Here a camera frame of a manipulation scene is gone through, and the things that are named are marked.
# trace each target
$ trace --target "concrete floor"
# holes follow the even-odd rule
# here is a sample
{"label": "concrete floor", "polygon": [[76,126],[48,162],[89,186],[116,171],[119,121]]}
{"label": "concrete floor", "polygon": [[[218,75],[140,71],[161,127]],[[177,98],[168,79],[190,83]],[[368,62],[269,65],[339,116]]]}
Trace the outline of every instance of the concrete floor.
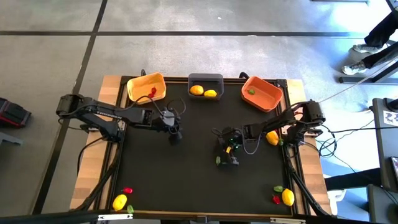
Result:
{"label": "concrete floor", "polygon": [[[90,31],[100,5],[100,0],[3,0],[0,30]],[[369,32],[388,12],[386,4],[374,1],[367,5],[309,0],[120,0],[108,2],[99,29]],[[24,140],[23,146],[1,145],[0,203],[7,206],[0,216],[30,212],[57,135],[58,99],[71,92],[88,39],[0,35],[0,97],[32,112],[26,128],[0,128]],[[180,77],[194,72],[237,77],[245,71],[262,78],[302,79],[307,98],[319,101],[348,87],[338,84],[336,77],[343,75],[342,65],[366,56],[349,50],[362,42],[314,37],[97,37],[80,93],[96,98],[104,75],[137,75],[142,68]],[[347,128],[360,127],[371,118],[352,112],[369,106],[375,97],[397,98],[397,90],[396,86],[356,86],[322,104],[327,124],[343,129],[349,121]],[[356,134],[350,137],[374,133]],[[353,148],[350,137],[339,148]],[[339,157],[355,169],[374,167],[374,138],[366,139],[366,162],[352,159],[352,151],[339,152]],[[85,133],[68,131],[44,212],[68,210],[77,155],[85,142]]]}

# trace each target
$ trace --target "white cable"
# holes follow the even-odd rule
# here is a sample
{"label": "white cable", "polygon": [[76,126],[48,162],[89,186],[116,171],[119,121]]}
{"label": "white cable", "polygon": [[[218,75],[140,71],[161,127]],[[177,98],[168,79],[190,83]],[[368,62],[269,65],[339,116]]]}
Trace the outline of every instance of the white cable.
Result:
{"label": "white cable", "polygon": [[352,88],[352,87],[354,87],[354,86],[357,86],[357,85],[361,84],[362,82],[365,82],[367,79],[371,78],[373,75],[379,73],[381,70],[383,70],[383,68],[387,67],[389,64],[390,64],[390,63],[387,63],[385,66],[381,67],[379,70],[377,70],[377,71],[375,71],[374,73],[372,73],[372,74],[368,75],[367,77],[363,78],[361,81],[355,83],[354,85],[352,85],[352,86],[350,86],[350,87],[348,87],[348,88],[346,88],[346,89],[344,89],[344,90],[341,90],[340,92],[338,92],[338,93],[336,93],[336,94],[334,94],[334,95],[332,95],[332,96],[329,96],[328,98],[326,98],[326,99],[324,99],[324,100],[321,100],[319,103],[322,103],[322,102],[324,102],[324,101],[326,101],[326,100],[329,100],[330,98],[333,98],[333,97],[339,95],[340,93],[342,93],[342,92],[344,92],[344,91],[347,91],[347,90],[349,90],[350,88]]}

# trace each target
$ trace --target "orange bowl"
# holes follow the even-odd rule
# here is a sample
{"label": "orange bowl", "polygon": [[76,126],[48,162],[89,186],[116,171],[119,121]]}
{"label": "orange bowl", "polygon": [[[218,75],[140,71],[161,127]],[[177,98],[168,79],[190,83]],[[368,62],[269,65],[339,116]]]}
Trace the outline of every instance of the orange bowl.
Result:
{"label": "orange bowl", "polygon": [[282,90],[259,77],[250,77],[242,87],[242,99],[264,112],[273,110],[282,96]]}
{"label": "orange bowl", "polygon": [[[153,87],[156,88],[156,93],[154,97],[152,97],[154,101],[165,98],[166,83],[164,82],[163,75],[159,72],[132,78],[127,82],[127,92],[129,93],[129,98],[134,102],[142,96],[147,96]],[[150,99],[144,97],[140,99],[137,104],[142,105],[149,102]]]}

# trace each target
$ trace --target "wooden board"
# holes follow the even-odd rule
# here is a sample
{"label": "wooden board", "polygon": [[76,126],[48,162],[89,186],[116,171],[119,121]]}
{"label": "wooden board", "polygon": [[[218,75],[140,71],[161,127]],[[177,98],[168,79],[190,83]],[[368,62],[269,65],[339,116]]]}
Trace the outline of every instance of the wooden board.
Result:
{"label": "wooden board", "polygon": [[[99,101],[103,101],[109,104],[116,104],[116,99],[119,93],[121,76],[117,75],[107,75],[104,77],[103,84],[101,90],[99,92]],[[298,101],[305,101],[305,93],[303,89],[303,83],[301,80],[287,80],[288,91],[290,103],[293,104]],[[122,99],[126,99],[126,91],[124,91],[124,97]],[[89,133],[87,143],[91,142],[94,139],[100,137],[99,133]],[[314,138],[305,139],[307,142],[315,144]],[[78,174],[75,190],[73,193],[72,201],[70,203],[70,208],[76,208],[79,206],[84,199],[90,194],[90,192],[94,189],[95,185],[98,183],[101,174],[101,168],[104,161],[106,143],[100,141],[99,143],[89,147],[83,154],[83,158],[81,160],[80,172]],[[318,203],[323,207],[325,211],[331,213],[329,199],[326,192],[325,180],[322,174],[322,167],[320,165],[320,160],[318,156],[318,152],[312,149],[309,146],[301,146],[300,147],[300,156],[302,160],[303,173],[305,177],[305,183],[314,196],[314,198],[318,201]],[[109,184],[104,186],[100,208],[104,208],[107,193],[109,189]],[[299,188],[296,186],[296,199],[298,205],[298,212],[300,214],[304,213],[302,199],[300,195]]]}

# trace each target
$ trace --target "sneaker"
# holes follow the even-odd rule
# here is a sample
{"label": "sneaker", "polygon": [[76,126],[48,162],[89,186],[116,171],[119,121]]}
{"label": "sneaker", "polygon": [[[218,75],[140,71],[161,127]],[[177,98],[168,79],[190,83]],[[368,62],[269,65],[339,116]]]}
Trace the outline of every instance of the sneaker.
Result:
{"label": "sneaker", "polygon": [[365,64],[363,61],[354,63],[352,65],[346,65],[341,68],[341,71],[346,75],[354,75],[355,73],[362,73],[366,71]]}
{"label": "sneaker", "polygon": [[381,51],[382,47],[371,47],[366,44],[355,44],[355,45],[353,45],[353,49],[359,53],[368,52],[371,54],[375,54],[375,53],[378,53],[379,51]]}

